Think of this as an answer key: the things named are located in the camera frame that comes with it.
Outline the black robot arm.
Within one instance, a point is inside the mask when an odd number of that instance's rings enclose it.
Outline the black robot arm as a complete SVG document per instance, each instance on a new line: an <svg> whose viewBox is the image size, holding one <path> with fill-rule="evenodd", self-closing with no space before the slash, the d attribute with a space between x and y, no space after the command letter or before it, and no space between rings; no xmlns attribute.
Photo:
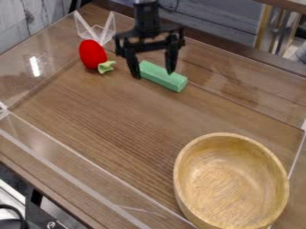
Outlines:
<svg viewBox="0 0 306 229"><path fill-rule="evenodd" d="M184 28L160 22L159 6L159 0L135 0L134 27L114 36L115 54L126 59L135 79L142 77L136 54L164 50L164 67L171 74L179 50L186 45Z"/></svg>

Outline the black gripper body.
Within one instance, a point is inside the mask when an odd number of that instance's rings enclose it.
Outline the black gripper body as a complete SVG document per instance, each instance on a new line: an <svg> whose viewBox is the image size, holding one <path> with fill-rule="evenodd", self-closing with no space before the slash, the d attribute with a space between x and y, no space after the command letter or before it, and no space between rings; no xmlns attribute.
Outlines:
<svg viewBox="0 0 306 229"><path fill-rule="evenodd" d="M178 55L186 44L184 28L178 24L159 20L138 19L134 28L115 35L115 53L126 55L130 48L135 53L164 49L170 55Z"/></svg>

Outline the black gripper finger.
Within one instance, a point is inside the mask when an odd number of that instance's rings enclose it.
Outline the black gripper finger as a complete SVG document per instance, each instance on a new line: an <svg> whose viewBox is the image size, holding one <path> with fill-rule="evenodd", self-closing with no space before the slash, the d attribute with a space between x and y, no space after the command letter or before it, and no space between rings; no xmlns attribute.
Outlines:
<svg viewBox="0 0 306 229"><path fill-rule="evenodd" d="M168 74L175 71L176 58L178 58L178 36L171 34L167 37L167 46L164 51L164 66Z"/></svg>
<svg viewBox="0 0 306 229"><path fill-rule="evenodd" d="M135 79L139 79L142 76L140 76L140 67L139 67L139 60L136 57L136 51L132 47L128 46L124 46L123 51L124 51L124 58L127 60L127 65L131 71L131 76Z"/></svg>

